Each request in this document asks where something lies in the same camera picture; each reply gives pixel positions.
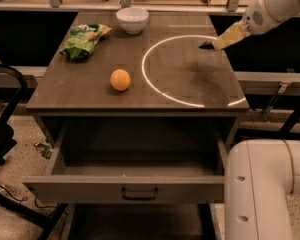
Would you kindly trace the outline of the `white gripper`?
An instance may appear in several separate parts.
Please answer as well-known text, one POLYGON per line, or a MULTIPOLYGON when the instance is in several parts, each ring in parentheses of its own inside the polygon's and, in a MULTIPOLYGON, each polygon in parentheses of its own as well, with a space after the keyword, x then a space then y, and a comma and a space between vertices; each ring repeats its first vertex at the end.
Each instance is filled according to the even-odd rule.
POLYGON ((246 8, 242 21, 232 24, 212 42, 212 45, 215 50, 223 50, 250 35, 265 34, 276 28, 279 23, 275 4, 270 0, 256 0, 246 8))

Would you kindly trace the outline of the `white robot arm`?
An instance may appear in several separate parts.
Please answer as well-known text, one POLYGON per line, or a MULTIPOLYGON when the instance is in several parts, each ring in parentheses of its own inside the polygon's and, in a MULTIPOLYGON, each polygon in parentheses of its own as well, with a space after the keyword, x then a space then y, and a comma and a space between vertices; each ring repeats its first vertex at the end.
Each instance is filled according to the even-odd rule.
MULTIPOLYGON (((300 13, 300 0, 256 0, 212 42, 216 50, 264 34, 300 13)), ((300 195, 300 140, 248 140, 227 157, 226 240, 293 240, 288 194, 300 195)))

